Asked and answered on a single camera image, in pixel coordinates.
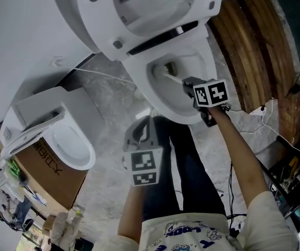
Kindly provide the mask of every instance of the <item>leg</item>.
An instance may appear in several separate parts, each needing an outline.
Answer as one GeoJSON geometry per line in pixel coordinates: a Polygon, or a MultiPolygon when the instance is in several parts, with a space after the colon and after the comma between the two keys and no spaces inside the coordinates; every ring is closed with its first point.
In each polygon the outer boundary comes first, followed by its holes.
{"type": "Polygon", "coordinates": [[[72,220],[72,223],[69,226],[67,226],[65,234],[61,237],[60,240],[60,248],[62,248],[63,250],[74,250],[75,240],[79,231],[81,219],[81,215],[75,215],[74,219],[72,220]]]}
{"type": "Polygon", "coordinates": [[[174,122],[169,127],[181,178],[183,211],[225,215],[224,205],[204,169],[189,127],[174,122]]]}
{"type": "Polygon", "coordinates": [[[159,183],[146,186],[143,219],[144,221],[162,216],[179,214],[179,204],[175,196],[171,171],[171,146],[167,130],[168,119],[154,118],[159,145],[164,148],[159,183]]]}
{"type": "Polygon", "coordinates": [[[59,213],[53,223],[51,232],[51,242],[59,246],[59,241],[64,234],[66,228],[66,220],[68,213],[59,213]]]}

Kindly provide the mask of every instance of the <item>white toilet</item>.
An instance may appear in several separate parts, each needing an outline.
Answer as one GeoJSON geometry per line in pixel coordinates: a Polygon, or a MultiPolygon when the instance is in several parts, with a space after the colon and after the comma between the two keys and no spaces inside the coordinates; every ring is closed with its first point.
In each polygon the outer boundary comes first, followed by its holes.
{"type": "Polygon", "coordinates": [[[121,61],[159,113],[182,124],[201,121],[182,86],[155,77],[152,68],[173,61],[179,78],[217,79],[205,24],[219,13],[222,0],[76,0],[77,7],[69,1],[73,21],[70,11],[60,11],[68,23],[78,20],[73,31],[88,47],[94,45],[94,53],[99,49],[121,61]]]}
{"type": "Polygon", "coordinates": [[[1,126],[2,158],[9,158],[43,137],[68,166],[87,170],[104,120],[84,88],[55,87],[13,104],[1,126]]]}

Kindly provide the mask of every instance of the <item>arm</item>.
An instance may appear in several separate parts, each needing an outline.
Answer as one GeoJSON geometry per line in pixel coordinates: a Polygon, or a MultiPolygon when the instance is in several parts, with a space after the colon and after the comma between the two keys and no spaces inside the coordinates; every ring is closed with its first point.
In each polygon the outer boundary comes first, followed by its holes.
{"type": "Polygon", "coordinates": [[[118,235],[130,238],[139,244],[143,222],[144,186],[130,187],[118,226],[118,235]]]}
{"type": "Polygon", "coordinates": [[[259,161],[231,120],[223,112],[218,108],[209,108],[209,112],[215,118],[227,144],[239,187],[244,201],[249,207],[257,195],[268,190],[259,161]]]}

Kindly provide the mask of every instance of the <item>concrete floor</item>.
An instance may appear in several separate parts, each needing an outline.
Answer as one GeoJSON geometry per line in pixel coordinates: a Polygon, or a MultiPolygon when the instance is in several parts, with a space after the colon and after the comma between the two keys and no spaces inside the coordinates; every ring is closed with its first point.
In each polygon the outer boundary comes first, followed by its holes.
{"type": "MultiPolygon", "coordinates": [[[[297,56],[290,29],[288,26],[285,29],[290,38],[293,55],[297,56]]],[[[227,80],[232,110],[238,111],[229,113],[231,120],[241,132],[255,131],[262,126],[262,117],[251,116],[239,111],[240,105],[228,67],[211,32],[209,43],[215,57],[218,78],[227,80]]],[[[294,59],[294,63],[297,67],[299,64],[297,58],[294,59]]],[[[94,56],[82,66],[82,69],[99,71],[131,80],[120,62],[112,62],[103,54],[94,56]]],[[[140,101],[134,97],[136,89],[134,84],[117,81],[94,73],[77,71],[63,84],[63,87],[67,90],[73,90],[81,86],[86,89],[106,123],[105,134],[102,136],[100,145],[97,148],[98,158],[94,167],[89,170],[76,200],[77,204],[85,208],[80,230],[85,234],[85,238],[97,241],[103,235],[116,234],[130,186],[129,177],[121,163],[125,131],[135,121],[135,116],[138,113],[152,108],[152,106],[146,100],[140,101]]],[[[270,101],[266,105],[264,120],[269,116],[267,124],[278,131],[276,100],[270,101]],[[273,113],[270,116],[272,103],[273,113]]],[[[229,215],[228,176],[230,157],[223,137],[218,127],[207,128],[202,122],[191,125],[190,128],[207,173],[216,188],[224,193],[222,200],[229,215]]],[[[242,136],[266,167],[270,167],[277,161],[277,150],[280,146],[274,142],[277,135],[269,128],[263,127],[253,134],[243,133],[242,136]]],[[[175,190],[181,191],[174,151],[172,151],[172,174],[175,190]]],[[[235,174],[233,174],[232,186],[235,196],[234,213],[246,213],[247,209],[235,174]]],[[[177,192],[176,196],[179,204],[182,205],[183,197],[181,193],[177,192]]],[[[240,222],[242,222],[242,219],[236,218],[234,226],[238,228],[240,222]]]]}

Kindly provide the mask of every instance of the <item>person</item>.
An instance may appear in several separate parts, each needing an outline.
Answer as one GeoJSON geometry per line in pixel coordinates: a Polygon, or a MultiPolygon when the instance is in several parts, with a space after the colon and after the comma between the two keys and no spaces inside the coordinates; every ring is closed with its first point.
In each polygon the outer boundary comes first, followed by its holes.
{"type": "Polygon", "coordinates": [[[83,210],[76,206],[75,217],[70,225],[67,224],[68,213],[60,212],[54,220],[49,239],[51,251],[74,251],[80,222],[83,218],[83,210]]]}
{"type": "Polygon", "coordinates": [[[155,117],[163,147],[159,183],[131,187],[118,233],[102,239],[97,251],[296,250],[298,241],[286,226],[259,161],[229,117],[209,109],[226,142],[248,208],[242,232],[233,238],[224,205],[196,151],[189,127],[155,117]],[[183,211],[175,196],[171,146],[181,178],[183,211]]]}

